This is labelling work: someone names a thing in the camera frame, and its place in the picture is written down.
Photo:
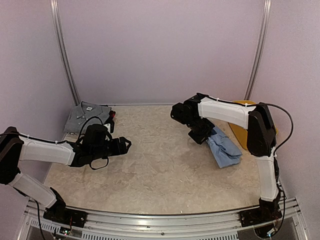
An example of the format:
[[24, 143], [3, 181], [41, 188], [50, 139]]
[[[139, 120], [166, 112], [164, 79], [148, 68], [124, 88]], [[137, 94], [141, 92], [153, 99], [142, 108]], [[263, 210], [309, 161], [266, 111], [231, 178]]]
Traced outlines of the light blue long sleeve shirt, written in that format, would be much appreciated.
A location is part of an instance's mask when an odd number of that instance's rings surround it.
[[206, 142], [219, 168], [238, 165], [241, 162], [241, 150], [217, 126], [212, 129]]

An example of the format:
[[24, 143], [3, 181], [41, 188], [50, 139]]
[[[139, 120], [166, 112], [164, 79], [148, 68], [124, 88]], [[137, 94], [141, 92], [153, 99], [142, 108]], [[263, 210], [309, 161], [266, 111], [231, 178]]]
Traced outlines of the red black plaid shirt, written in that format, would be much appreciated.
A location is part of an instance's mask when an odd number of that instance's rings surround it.
[[110, 116], [110, 118], [111, 118], [112, 120], [114, 119], [115, 115], [116, 115], [116, 112], [115, 112], [115, 111], [111, 110], [111, 111], [109, 112], [109, 116]]

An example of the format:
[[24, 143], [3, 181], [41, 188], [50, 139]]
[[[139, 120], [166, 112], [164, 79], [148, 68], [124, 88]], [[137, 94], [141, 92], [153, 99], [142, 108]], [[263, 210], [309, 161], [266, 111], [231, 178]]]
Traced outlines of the yellow plastic basket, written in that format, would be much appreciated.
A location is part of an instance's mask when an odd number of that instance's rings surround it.
[[253, 101], [234, 101], [241, 107], [253, 107], [248, 111], [247, 128], [230, 123], [232, 132], [240, 145], [256, 157], [270, 156], [276, 146], [277, 128], [266, 103]]

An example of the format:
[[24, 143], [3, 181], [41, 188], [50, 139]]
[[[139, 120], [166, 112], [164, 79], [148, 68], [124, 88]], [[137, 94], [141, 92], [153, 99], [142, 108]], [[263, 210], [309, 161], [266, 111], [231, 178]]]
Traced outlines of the grey denim shirt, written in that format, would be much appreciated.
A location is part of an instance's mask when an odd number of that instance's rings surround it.
[[86, 128], [89, 125], [100, 124], [101, 121], [105, 124], [110, 117], [111, 110], [112, 108], [107, 105], [82, 101], [79, 105], [71, 109], [63, 131], [65, 133], [79, 134], [83, 125], [85, 126], [82, 133], [86, 131]]

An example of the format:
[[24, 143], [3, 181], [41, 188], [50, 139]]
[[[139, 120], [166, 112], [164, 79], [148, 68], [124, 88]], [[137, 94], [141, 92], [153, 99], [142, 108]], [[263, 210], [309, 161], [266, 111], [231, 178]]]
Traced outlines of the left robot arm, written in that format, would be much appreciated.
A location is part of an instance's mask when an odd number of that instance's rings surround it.
[[81, 168], [91, 166], [95, 160], [125, 155], [131, 145], [131, 141], [123, 136], [113, 138], [108, 128], [100, 124], [88, 126], [84, 136], [75, 142], [38, 139], [23, 135], [11, 126], [0, 135], [0, 183], [11, 186], [42, 205], [45, 219], [82, 228], [88, 214], [68, 208], [55, 189], [22, 173], [19, 162], [40, 161]]

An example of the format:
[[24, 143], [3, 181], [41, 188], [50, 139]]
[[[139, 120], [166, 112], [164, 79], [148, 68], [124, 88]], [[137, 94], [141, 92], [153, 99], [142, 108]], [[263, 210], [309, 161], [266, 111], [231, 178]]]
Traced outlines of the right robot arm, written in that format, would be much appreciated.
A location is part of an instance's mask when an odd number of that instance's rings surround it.
[[257, 163], [260, 198], [257, 208], [239, 212], [241, 226], [263, 224], [282, 217], [279, 207], [279, 168], [275, 163], [276, 127], [267, 105], [241, 104], [197, 93], [173, 105], [170, 116], [190, 128], [188, 135], [199, 145], [208, 140], [214, 128], [209, 119], [246, 129], [246, 146]]

